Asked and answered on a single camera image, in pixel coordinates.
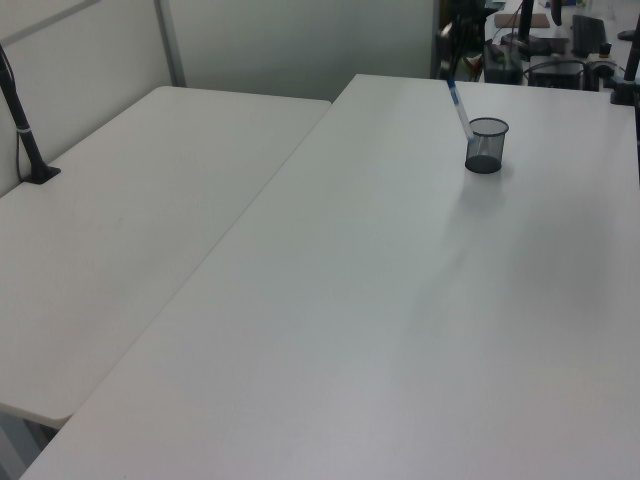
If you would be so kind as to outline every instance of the black mesh cup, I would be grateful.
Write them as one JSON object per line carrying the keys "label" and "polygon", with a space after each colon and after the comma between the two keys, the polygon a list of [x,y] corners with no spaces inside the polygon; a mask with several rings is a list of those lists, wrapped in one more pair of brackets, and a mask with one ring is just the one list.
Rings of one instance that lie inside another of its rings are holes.
{"label": "black mesh cup", "polygon": [[465,167],[475,173],[493,173],[502,167],[502,147],[509,125],[497,118],[476,118],[469,122],[473,142],[467,145]]}

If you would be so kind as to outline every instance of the tabletop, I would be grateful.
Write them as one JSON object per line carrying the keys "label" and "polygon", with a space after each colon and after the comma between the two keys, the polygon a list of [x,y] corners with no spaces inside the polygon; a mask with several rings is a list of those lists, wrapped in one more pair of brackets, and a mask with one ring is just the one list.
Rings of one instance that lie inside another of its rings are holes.
{"label": "tabletop", "polygon": [[159,88],[0,199],[0,410],[60,427],[328,106]]}
{"label": "tabletop", "polygon": [[640,475],[640,189],[604,93],[357,76],[24,476]]}

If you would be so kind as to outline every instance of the table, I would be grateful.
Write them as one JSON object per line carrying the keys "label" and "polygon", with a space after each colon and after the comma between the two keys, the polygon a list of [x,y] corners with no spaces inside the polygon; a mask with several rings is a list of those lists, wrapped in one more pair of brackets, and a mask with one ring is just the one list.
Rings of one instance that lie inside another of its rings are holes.
{"label": "table", "polygon": [[0,410],[60,427],[328,102],[163,87],[0,201]]}
{"label": "table", "polygon": [[636,478],[633,112],[459,89],[500,173],[357,76],[24,480]]}

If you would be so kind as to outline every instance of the pen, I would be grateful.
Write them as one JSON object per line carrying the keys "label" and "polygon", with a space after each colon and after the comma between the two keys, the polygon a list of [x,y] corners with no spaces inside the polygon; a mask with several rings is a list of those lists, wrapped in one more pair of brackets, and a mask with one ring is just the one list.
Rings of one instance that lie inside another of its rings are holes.
{"label": "pen", "polygon": [[475,137],[473,135],[471,125],[469,124],[469,118],[467,118],[467,112],[464,111],[464,107],[462,106],[462,100],[460,100],[460,94],[458,93],[458,89],[456,88],[456,82],[454,82],[453,79],[450,78],[449,80],[447,80],[447,85],[449,86],[449,93],[451,93],[453,104],[456,106],[456,110],[458,111],[458,117],[460,117],[460,123],[462,123],[464,134],[467,136],[467,140],[469,141],[469,143],[471,143],[473,142]]}

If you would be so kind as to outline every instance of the black stand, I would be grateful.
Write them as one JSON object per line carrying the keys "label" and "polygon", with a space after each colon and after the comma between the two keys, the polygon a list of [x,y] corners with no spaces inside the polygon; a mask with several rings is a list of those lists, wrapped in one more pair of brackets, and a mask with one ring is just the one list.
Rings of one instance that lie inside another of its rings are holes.
{"label": "black stand", "polygon": [[9,65],[5,59],[6,56],[4,54],[4,50],[2,50],[2,47],[0,46],[0,87],[2,88],[2,93],[7,101],[7,105],[9,106],[9,111],[13,117],[13,121],[16,124],[18,134],[22,139],[24,149],[29,156],[29,161],[31,162],[31,175],[25,178],[24,181],[42,185],[47,180],[59,174],[60,169],[49,167],[42,160],[40,150],[38,150],[38,145],[33,137],[33,133],[31,132],[31,127],[29,126],[29,122],[27,122],[27,117],[22,105],[20,104],[13,75],[11,74]]}
{"label": "black stand", "polygon": [[634,96],[640,93],[640,85],[636,84],[636,74],[638,72],[638,63],[640,62],[640,16],[638,16],[638,24],[633,36],[629,59],[627,60],[627,68],[624,77],[614,76],[612,81],[614,84],[611,93],[611,103],[614,105],[634,105]]}

